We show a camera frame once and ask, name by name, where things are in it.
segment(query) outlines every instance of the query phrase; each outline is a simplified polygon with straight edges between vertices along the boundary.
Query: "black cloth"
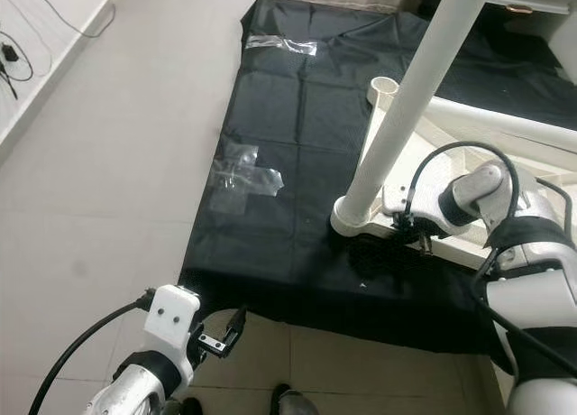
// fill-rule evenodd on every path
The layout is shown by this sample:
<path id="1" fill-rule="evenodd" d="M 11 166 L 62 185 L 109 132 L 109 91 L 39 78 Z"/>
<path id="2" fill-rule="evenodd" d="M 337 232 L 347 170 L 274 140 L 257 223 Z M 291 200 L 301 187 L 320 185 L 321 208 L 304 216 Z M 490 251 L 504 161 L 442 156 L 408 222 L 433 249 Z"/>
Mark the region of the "black cloth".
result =
<path id="1" fill-rule="evenodd" d="M 291 324 L 402 346 L 491 354 L 505 365 L 491 323 L 469 296 L 471 270 L 386 241 L 335 235 L 334 201 L 353 178 L 372 78 L 401 81 L 426 30 L 412 14 L 383 15 L 290 0 L 257 0 L 250 35 L 317 43 L 316 56 L 243 50 L 221 133 L 259 146 L 256 166 L 281 173 L 276 197 L 249 195 L 241 215 L 210 207 L 206 187 L 180 282 L 202 314 L 247 304 Z M 437 95 L 574 127 L 575 88 L 537 65 L 507 62 L 472 34 Z"/>

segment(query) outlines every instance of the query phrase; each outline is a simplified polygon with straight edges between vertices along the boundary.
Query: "black cable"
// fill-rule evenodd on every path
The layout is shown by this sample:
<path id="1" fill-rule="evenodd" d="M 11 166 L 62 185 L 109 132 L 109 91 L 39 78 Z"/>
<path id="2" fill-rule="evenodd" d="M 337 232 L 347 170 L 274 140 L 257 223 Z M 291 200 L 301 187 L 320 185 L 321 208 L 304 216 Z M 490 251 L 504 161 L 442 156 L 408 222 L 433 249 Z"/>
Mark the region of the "black cable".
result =
<path id="1" fill-rule="evenodd" d="M 128 311 L 131 311 L 131 310 L 137 309 L 137 308 L 141 308 L 142 307 L 141 299 L 142 298 L 136 300 L 135 302 L 131 302 L 130 304 L 125 305 L 124 307 L 121 307 L 118 310 L 110 313 L 105 318 L 100 319 L 92 327 L 87 329 L 80 337 L 78 337 L 74 341 L 74 343 L 72 343 L 69 346 L 68 349 L 66 349 L 64 351 L 64 353 L 60 356 L 60 358 L 58 358 L 58 361 L 56 361 L 56 363 L 52 366 L 52 368 L 50 369 L 50 371 L 48 372 L 48 374 L 46 375 L 46 377 L 42 381 L 40 389 L 36 393 L 36 397 L 34 397 L 34 401 L 32 402 L 32 406 L 30 407 L 30 410 L 28 411 L 28 415 L 37 415 L 38 414 L 38 412 L 40 411 L 40 407 L 42 406 L 42 402 L 44 401 L 44 398 L 46 397 L 46 394 L 48 393 L 48 390 L 50 389 L 50 386 L 52 385 L 52 382 L 54 382 L 54 379 L 56 379 L 56 376 L 58 375 L 60 369 L 69 360 L 69 358 L 72 356 L 72 354 L 74 354 L 74 352 L 76 352 L 76 350 L 80 346 L 82 346 L 82 344 L 85 341 L 87 341 L 91 336 L 93 336 L 101 327 L 108 324 L 109 322 L 112 322 L 115 318 L 122 316 L 124 313 L 127 313 Z"/>
<path id="2" fill-rule="evenodd" d="M 563 225 L 564 225 L 565 235 L 569 238 L 569 240 L 572 240 L 571 218 L 572 218 L 572 212 L 573 212 L 573 202 L 571 200 L 571 196 L 569 194 L 567 194 L 562 188 L 559 188 L 557 185 L 555 185 L 555 184 L 553 184 L 547 180 L 537 178 L 537 183 L 540 183 L 544 187 L 547 187 L 547 188 L 555 191 L 557 194 L 559 194 L 561 197 L 563 197 L 563 200 L 565 200 L 565 219 L 564 219 Z"/>
<path id="3" fill-rule="evenodd" d="M 74 25 L 72 25 L 69 21 L 67 21 L 66 18 L 64 18 L 60 14 L 60 12 L 58 12 L 58 9 L 56 9 L 56 7 L 54 7 L 54 5 L 50 2 L 50 0 L 43 0 L 43 1 L 44 1 L 44 3 L 46 3 L 46 5 L 48 5 L 50 7 L 52 12 L 54 12 L 56 14 L 56 16 L 58 16 L 60 18 L 60 20 L 63 23 L 65 23 L 70 29 L 74 30 L 76 33 L 81 34 L 85 38 L 89 38 L 89 39 L 99 38 L 102 35 L 102 33 L 104 33 L 106 31 L 106 29 L 108 27 L 110 27 L 110 24 L 112 24 L 114 19 L 116 18 L 116 6 L 114 4 L 112 4 L 112 16 L 110 17 L 110 20 L 108 20 L 108 23 L 106 23 L 105 26 L 102 29 L 100 29 L 100 32 L 98 32 L 97 34 L 87 34 L 87 33 L 82 32 L 81 30 L 79 30 Z"/>
<path id="4" fill-rule="evenodd" d="M 449 143 L 445 146 L 441 146 L 438 149 L 434 150 L 433 152 L 429 153 L 424 160 L 421 161 L 420 165 L 417 167 L 417 171 L 415 171 L 415 175 L 411 180 L 410 187 L 408 189 L 407 195 L 407 204 L 405 205 L 405 215 L 408 217 L 411 211 L 411 204 L 413 202 L 413 197 L 415 196 L 415 187 L 417 186 L 418 178 L 421 176 L 421 173 L 425 169 L 426 165 L 434 159 L 435 156 L 449 151 L 451 149 L 455 149 L 457 147 L 479 147 L 481 149 L 485 149 L 491 153 L 497 155 L 507 167 L 509 176 L 511 177 L 511 201 L 508 205 L 507 217 L 514 217 L 515 212 L 517 210 L 517 203 L 519 201 L 519 176 L 517 175 L 517 169 L 513 162 L 508 158 L 508 156 L 490 144 L 482 143 L 482 142 L 455 142 Z"/>
<path id="5" fill-rule="evenodd" d="M 48 54 L 48 59 L 49 59 L 48 68 L 46 68 L 46 71 L 42 72 L 42 74 L 39 74 L 37 70 L 34 71 L 34 75 L 36 77 L 46 77 L 52 71 L 52 63 L 54 62 L 54 59 L 52 56 L 52 51 L 51 51 L 50 47 L 48 46 L 48 43 L 46 43 L 46 41 L 42 37 L 42 33 L 40 33 L 38 31 L 38 29 L 36 28 L 36 26 L 31 23 L 31 21 L 28 19 L 28 17 L 22 11 L 22 9 L 20 9 L 20 7 L 16 4 L 16 2 L 14 0 L 6 0 L 6 1 L 16 10 L 16 12 L 20 15 L 20 17 L 28 24 L 28 26 L 30 27 L 30 30 L 32 30 L 34 32 L 34 34 L 36 34 L 38 41 L 44 47 L 44 50 L 46 50 L 46 53 Z"/>
<path id="6" fill-rule="evenodd" d="M 14 99 L 18 100 L 18 94 L 16 93 L 16 89 L 12 85 L 12 81 L 10 80 L 10 76 L 6 72 L 6 69 L 4 67 L 4 63 L 2 63 L 2 61 L 0 61 L 0 78 L 3 79 L 6 82 L 6 84 L 8 85 L 8 87 L 10 88 L 10 90 L 12 90 L 12 95 L 14 96 Z"/>
<path id="7" fill-rule="evenodd" d="M 16 48 L 20 51 L 20 53 L 23 55 L 24 59 L 26 60 L 26 63 L 28 63 L 28 68 L 30 69 L 30 75 L 26 78 L 12 77 L 11 75 L 8 75 L 7 72 L 6 72 L 6 75 L 8 75 L 8 77 L 10 77 L 10 79 L 12 81 L 20 81 L 20 82 L 30 81 L 32 79 L 32 77 L 34 76 L 34 68 L 32 67 L 30 59 L 28 59 L 28 56 L 26 55 L 26 51 L 24 51 L 22 49 L 22 47 L 18 44 L 18 42 L 12 36 L 10 36 L 8 33 L 0 31 L 0 35 L 4 36 L 5 38 L 8 38 L 16 46 Z"/>
<path id="8" fill-rule="evenodd" d="M 532 335 L 528 334 L 526 331 L 524 331 L 520 327 L 517 327 L 513 323 L 509 322 L 506 318 L 501 316 L 497 311 L 492 309 L 489 306 L 489 304 L 486 302 L 486 300 L 483 299 L 482 296 L 478 295 L 477 287 L 479 285 L 479 282 L 481 281 L 481 278 L 483 277 L 483 275 L 485 275 L 485 273 L 487 273 L 487 271 L 493 265 L 493 263 L 495 262 L 495 259 L 497 258 L 498 255 L 499 255 L 499 249 L 498 248 L 491 250 L 489 257 L 487 257 L 485 262 L 483 262 L 483 265 L 481 266 L 481 268 L 477 271 L 477 273 L 473 277 L 473 279 L 471 281 L 471 286 L 470 286 L 471 295 L 472 295 L 473 300 L 481 308 L 482 312 L 489 315 L 495 322 L 497 322 L 502 327 L 504 327 L 508 332 L 519 337 L 520 339 L 522 339 L 523 341 L 528 343 L 530 346 L 532 346 L 539 354 L 541 354 L 542 356 L 547 358 L 552 363 L 557 364 L 558 366 L 563 368 L 567 373 L 569 373 L 574 378 L 577 378 L 577 367 L 575 365 L 573 365 L 573 363 L 571 361 L 569 361 L 565 357 L 557 354 L 551 347 L 541 343 L 541 341 L 539 341 L 538 339 L 536 339 Z"/>

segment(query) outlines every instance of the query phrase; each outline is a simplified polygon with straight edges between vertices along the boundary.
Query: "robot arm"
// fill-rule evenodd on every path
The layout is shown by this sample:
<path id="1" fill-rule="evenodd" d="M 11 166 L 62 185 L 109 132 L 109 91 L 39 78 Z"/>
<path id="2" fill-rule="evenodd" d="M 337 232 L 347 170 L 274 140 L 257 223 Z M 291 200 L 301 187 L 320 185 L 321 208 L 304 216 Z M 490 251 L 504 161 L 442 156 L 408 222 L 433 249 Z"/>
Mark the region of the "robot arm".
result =
<path id="1" fill-rule="evenodd" d="M 223 341 L 203 333 L 194 319 L 198 296 L 181 287 L 159 287 L 144 324 L 142 350 L 131 354 L 114 381 L 87 405 L 85 415 L 159 415 L 171 396 L 192 383 L 206 354 L 227 357 L 244 328 L 246 309 L 233 316 Z"/>
<path id="2" fill-rule="evenodd" d="M 487 304 L 576 365 L 577 253 L 570 232 L 562 230 L 550 202 L 539 193 L 537 180 L 520 169 L 517 175 L 515 217 L 508 217 L 512 181 L 507 167 L 490 161 L 452 181 L 434 204 L 430 195 L 429 203 L 421 200 L 409 224 L 421 235 L 458 235 L 482 219 L 488 244 L 497 250 L 486 286 Z M 577 413 L 575 378 L 517 334 L 498 323 L 495 330 L 517 379 L 508 413 Z"/>

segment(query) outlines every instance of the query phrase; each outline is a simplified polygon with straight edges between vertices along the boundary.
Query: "power adapter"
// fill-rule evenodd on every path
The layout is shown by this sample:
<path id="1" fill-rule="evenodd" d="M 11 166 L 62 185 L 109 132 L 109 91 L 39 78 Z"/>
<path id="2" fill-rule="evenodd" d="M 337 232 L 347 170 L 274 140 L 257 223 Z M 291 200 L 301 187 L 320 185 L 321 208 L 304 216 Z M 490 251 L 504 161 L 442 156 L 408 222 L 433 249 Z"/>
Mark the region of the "power adapter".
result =
<path id="1" fill-rule="evenodd" d="M 2 54 L 4 54 L 4 58 L 6 61 L 18 61 L 20 57 L 18 57 L 18 53 L 14 49 L 12 45 L 8 45 L 6 43 L 2 44 Z"/>

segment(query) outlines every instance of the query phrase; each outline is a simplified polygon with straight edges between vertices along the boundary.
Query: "transparent tape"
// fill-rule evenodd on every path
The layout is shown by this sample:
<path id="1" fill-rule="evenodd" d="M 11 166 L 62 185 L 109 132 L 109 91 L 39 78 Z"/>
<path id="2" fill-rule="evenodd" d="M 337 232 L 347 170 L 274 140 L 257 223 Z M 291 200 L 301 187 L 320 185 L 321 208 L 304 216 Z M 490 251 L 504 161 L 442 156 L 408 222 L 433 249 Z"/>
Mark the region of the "transparent tape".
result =
<path id="1" fill-rule="evenodd" d="M 284 187 L 274 169 L 255 167 L 258 146 L 227 143 L 222 159 L 213 160 L 206 185 L 213 188 L 209 207 L 215 212 L 241 215 L 249 194 L 276 197 Z"/>
<path id="2" fill-rule="evenodd" d="M 285 39 L 275 34 L 252 34 L 249 36 L 244 46 L 245 50 L 250 48 L 266 48 L 274 47 L 285 51 L 297 52 L 299 54 L 307 54 L 309 56 L 316 56 L 316 42 L 314 41 L 292 41 Z"/>

